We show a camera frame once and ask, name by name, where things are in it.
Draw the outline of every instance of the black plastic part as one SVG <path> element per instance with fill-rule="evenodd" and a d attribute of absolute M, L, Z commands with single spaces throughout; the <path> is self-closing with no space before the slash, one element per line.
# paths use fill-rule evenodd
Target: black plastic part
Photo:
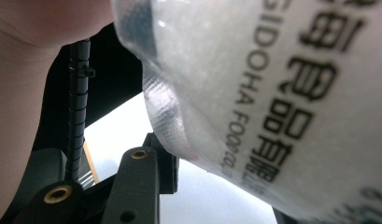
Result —
<path fill-rule="evenodd" d="M 64 180 L 64 167 L 65 155 L 59 148 L 44 148 L 31 153 L 16 195 L 0 223 L 12 223 L 21 209 L 40 190 Z"/>
<path fill-rule="evenodd" d="M 89 88 L 89 82 L 85 81 L 85 79 L 87 78 L 88 77 L 78 76 L 78 78 L 73 80 L 74 82 L 73 82 L 73 85 L 71 85 L 70 87 L 70 92 L 87 92 Z"/>
<path fill-rule="evenodd" d="M 177 192 L 179 159 L 164 149 L 155 133 L 147 134 L 143 147 L 151 147 L 158 153 L 160 193 L 174 194 Z"/>
<path fill-rule="evenodd" d="M 159 223 L 159 174 L 155 150 L 137 147 L 124 153 L 102 223 Z"/>
<path fill-rule="evenodd" d="M 71 124 L 68 123 L 69 125 L 69 138 L 72 137 L 80 137 L 83 136 L 85 133 L 85 123 L 80 123 L 80 124 Z"/>
<path fill-rule="evenodd" d="M 82 202 L 83 223 L 100 224 L 103 218 L 106 202 L 115 181 L 115 175 L 103 180 L 93 187 L 83 191 Z"/>
<path fill-rule="evenodd" d="M 277 224 L 298 224 L 298 221 L 273 208 Z"/>
<path fill-rule="evenodd" d="M 68 140 L 69 140 L 68 146 L 71 148 L 79 148 L 83 146 L 83 141 L 84 141 L 83 136 L 68 137 Z"/>
<path fill-rule="evenodd" d="M 71 45 L 68 162 L 65 172 L 65 179 L 67 180 L 78 181 L 79 176 L 82 146 L 79 146 L 78 139 L 83 139 L 85 131 L 89 77 L 95 75 L 95 71 L 89 67 L 90 48 L 90 39 L 81 40 Z"/>
<path fill-rule="evenodd" d="M 70 186 L 71 193 L 59 203 L 45 203 L 48 192 L 56 187 Z M 82 186 L 73 181 L 60 181 L 40 190 L 33 200 L 19 213 L 14 224 L 28 223 L 79 223 L 78 202 Z"/>
<path fill-rule="evenodd" d="M 85 123 L 86 121 L 86 108 L 81 110 L 69 110 L 69 122 L 72 124 Z"/>
<path fill-rule="evenodd" d="M 83 109 L 86 108 L 88 104 L 88 93 L 73 95 L 72 93 L 69 95 L 69 106 L 70 108 Z"/>

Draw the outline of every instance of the translucent plastic bag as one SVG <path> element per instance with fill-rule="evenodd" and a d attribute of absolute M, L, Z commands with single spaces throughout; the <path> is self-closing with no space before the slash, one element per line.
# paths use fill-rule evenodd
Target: translucent plastic bag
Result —
<path fill-rule="evenodd" d="M 112 4 L 170 152 L 306 223 L 382 223 L 382 1 Z"/>

